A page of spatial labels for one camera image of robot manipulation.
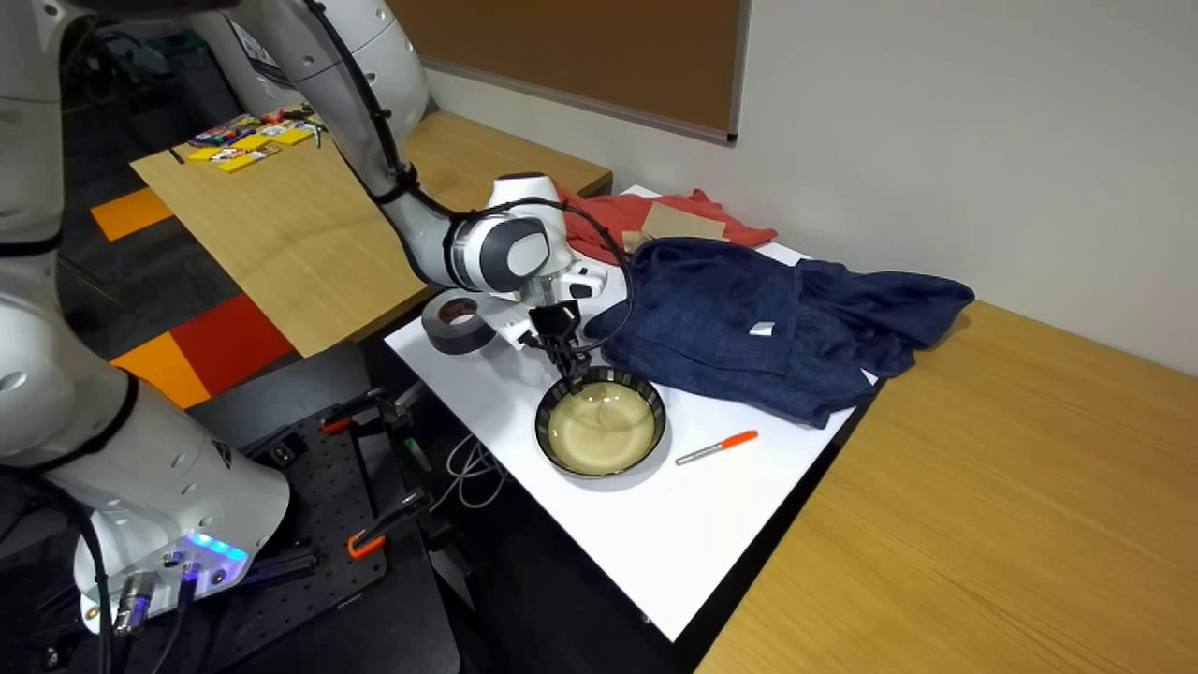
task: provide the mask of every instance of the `white table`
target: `white table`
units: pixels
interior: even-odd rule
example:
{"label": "white table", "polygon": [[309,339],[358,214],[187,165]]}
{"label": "white table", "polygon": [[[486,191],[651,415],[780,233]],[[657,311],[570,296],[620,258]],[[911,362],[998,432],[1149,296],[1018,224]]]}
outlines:
{"label": "white table", "polygon": [[[801,258],[780,243],[760,251],[781,264]],[[620,278],[611,273],[604,301],[593,301],[584,314],[620,291]],[[578,478],[543,456],[530,432],[534,405],[559,380],[545,355],[504,341],[470,355],[443,355],[419,322],[388,332],[387,346],[670,639],[848,420],[845,407],[815,432],[657,385],[670,432],[655,456],[614,478]],[[754,446],[675,467],[676,455],[749,426],[760,432]]]}

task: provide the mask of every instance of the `wall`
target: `wall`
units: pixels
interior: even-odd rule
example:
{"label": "wall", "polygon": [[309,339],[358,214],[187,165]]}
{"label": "wall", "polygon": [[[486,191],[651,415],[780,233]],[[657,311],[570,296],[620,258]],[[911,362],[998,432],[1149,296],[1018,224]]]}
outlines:
{"label": "wall", "polygon": [[1193,0],[756,0],[729,149],[430,82],[620,184],[701,184],[795,249],[951,273],[1198,376],[1193,25]]}

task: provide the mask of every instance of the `blue cloth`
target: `blue cloth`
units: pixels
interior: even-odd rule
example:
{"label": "blue cloth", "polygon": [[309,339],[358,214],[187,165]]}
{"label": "blue cloth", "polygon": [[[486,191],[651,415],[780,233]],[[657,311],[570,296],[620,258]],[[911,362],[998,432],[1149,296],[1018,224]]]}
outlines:
{"label": "blue cloth", "polygon": [[873,392],[862,371],[905,371],[974,301],[943,278],[781,268],[710,240],[639,249],[627,284],[625,305],[588,322],[611,362],[807,426]]}

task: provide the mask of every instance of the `wooden table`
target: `wooden table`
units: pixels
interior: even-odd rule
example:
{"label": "wooden table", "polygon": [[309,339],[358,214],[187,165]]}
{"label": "wooden table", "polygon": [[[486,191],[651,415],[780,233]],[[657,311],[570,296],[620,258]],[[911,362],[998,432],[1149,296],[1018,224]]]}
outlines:
{"label": "wooden table", "polygon": [[[501,173],[545,173],[578,194],[611,188],[611,173],[593,161],[449,114],[430,114],[403,158],[422,191],[457,211],[481,206]],[[422,296],[399,240],[334,141],[303,141],[232,178],[172,153],[141,158],[133,173],[298,355],[369,332]]]}
{"label": "wooden table", "polygon": [[968,309],[701,672],[1198,672],[1198,380]]}

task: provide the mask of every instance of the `orange marker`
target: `orange marker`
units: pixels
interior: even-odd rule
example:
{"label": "orange marker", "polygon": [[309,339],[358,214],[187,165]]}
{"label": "orange marker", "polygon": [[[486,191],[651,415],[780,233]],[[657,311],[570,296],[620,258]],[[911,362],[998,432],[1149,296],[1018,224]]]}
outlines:
{"label": "orange marker", "polygon": [[701,446],[701,450],[692,450],[692,455],[680,455],[675,463],[692,463],[692,460],[701,460],[701,456],[710,456],[710,455],[722,455],[722,450],[739,450],[739,446],[746,446],[746,441],[754,441],[756,439],[756,432],[740,432],[740,435],[729,435],[729,439],[722,439],[722,441],[710,441],[710,446]]}

